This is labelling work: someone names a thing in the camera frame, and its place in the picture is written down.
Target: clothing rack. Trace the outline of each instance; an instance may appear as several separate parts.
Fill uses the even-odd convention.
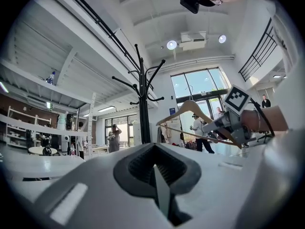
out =
[[[138,90],[137,84],[130,85],[115,76],[112,77],[112,79],[119,81],[123,83],[124,85],[132,88],[139,97],[139,101],[136,103],[130,102],[131,105],[139,105],[140,109],[140,127],[141,127],[141,138],[142,138],[142,144],[150,143],[151,142],[151,136],[150,136],[150,129],[149,129],[149,118],[148,118],[148,108],[147,108],[147,99],[149,99],[152,102],[157,102],[159,100],[164,100],[164,97],[152,99],[149,97],[149,87],[152,83],[153,78],[158,73],[162,65],[164,65],[165,60],[163,59],[159,66],[151,67],[144,72],[144,65],[143,65],[143,58],[140,57],[138,45],[134,45],[138,54],[139,62],[140,62],[140,72],[138,71],[128,71],[128,74],[130,73],[138,73],[139,74],[139,84],[140,84],[140,90]],[[156,69],[153,73],[152,77],[147,82],[147,73],[151,69]]]

